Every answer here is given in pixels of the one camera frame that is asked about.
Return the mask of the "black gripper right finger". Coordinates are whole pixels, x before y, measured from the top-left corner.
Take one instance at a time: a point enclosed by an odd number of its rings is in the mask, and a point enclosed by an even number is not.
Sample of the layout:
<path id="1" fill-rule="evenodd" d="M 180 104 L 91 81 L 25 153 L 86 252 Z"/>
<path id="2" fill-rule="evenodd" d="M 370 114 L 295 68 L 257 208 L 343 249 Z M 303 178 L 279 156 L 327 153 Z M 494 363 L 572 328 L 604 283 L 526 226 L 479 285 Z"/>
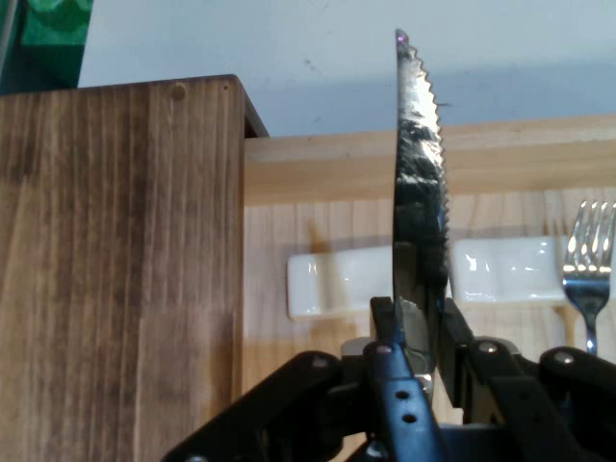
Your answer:
<path id="1" fill-rule="evenodd" d="M 615 366 L 609 361 L 567 346 L 529 361 L 500 340 L 475 336 L 447 299 L 442 378 L 464 424 L 505 430 L 506 451 L 521 461 L 615 458 Z"/>

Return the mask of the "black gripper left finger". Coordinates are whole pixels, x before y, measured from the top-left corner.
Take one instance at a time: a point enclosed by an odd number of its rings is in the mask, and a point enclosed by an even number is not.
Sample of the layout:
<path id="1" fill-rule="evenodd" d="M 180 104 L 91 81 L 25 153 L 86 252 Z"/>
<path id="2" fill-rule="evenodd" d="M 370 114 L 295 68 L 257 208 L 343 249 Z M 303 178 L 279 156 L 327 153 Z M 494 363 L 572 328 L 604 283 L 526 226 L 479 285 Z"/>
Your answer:
<path id="1" fill-rule="evenodd" d="M 388 297 L 371 301 L 375 337 L 341 358 L 299 353 L 171 449 L 166 461 L 329 461 L 364 433 L 363 460 L 441 461 L 447 450 L 403 348 Z"/>

